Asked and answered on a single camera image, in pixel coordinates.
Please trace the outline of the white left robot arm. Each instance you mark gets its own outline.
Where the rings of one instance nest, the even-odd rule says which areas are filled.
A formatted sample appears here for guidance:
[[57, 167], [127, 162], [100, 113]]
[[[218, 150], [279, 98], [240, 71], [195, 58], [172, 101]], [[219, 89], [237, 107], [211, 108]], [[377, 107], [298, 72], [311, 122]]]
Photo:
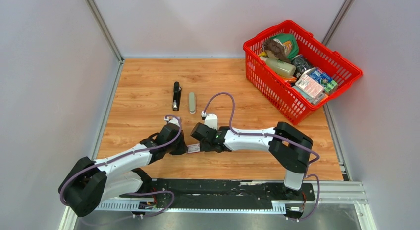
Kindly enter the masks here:
[[187, 149], [181, 124], [173, 118], [160, 132], [126, 151], [103, 159], [80, 158], [58, 188], [60, 200], [77, 216], [84, 217], [114, 197], [132, 193], [147, 197], [152, 185], [140, 168], [166, 154], [185, 154]]

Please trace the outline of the black stapler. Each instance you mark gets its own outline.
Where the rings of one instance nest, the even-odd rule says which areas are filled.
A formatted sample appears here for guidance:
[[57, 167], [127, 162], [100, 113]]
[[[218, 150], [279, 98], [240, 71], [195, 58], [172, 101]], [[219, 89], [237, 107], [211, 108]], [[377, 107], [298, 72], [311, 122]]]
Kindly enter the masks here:
[[179, 111], [180, 108], [180, 99], [181, 99], [182, 88], [178, 81], [174, 82], [173, 86], [173, 103], [172, 103], [172, 110]]

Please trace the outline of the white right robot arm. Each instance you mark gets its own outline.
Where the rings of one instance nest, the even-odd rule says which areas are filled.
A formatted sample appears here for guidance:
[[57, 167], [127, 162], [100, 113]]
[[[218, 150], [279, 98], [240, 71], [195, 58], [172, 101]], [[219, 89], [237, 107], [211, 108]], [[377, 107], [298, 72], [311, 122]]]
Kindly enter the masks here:
[[218, 130], [198, 123], [191, 132], [201, 151], [218, 153], [236, 150], [270, 152], [286, 169], [282, 192], [288, 199], [302, 194], [302, 184], [310, 162], [313, 140], [286, 122], [261, 130], [235, 129], [227, 126]]

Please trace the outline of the white red staple box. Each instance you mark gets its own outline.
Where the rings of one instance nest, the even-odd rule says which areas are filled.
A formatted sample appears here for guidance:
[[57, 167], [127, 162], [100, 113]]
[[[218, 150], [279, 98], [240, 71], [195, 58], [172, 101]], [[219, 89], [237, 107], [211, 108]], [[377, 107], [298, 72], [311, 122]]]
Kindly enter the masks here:
[[187, 148], [187, 154], [197, 153], [201, 151], [199, 143], [188, 145]]

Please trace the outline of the grey white stapler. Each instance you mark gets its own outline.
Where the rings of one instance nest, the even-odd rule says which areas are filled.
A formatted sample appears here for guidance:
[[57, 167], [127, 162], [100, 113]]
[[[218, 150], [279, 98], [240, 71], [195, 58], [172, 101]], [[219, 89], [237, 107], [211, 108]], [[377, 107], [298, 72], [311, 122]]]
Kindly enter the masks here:
[[196, 94], [194, 92], [190, 92], [189, 93], [189, 103], [188, 103], [188, 107], [189, 107], [189, 112], [191, 114], [195, 114], [196, 110], [197, 110], [197, 104], [196, 104]]

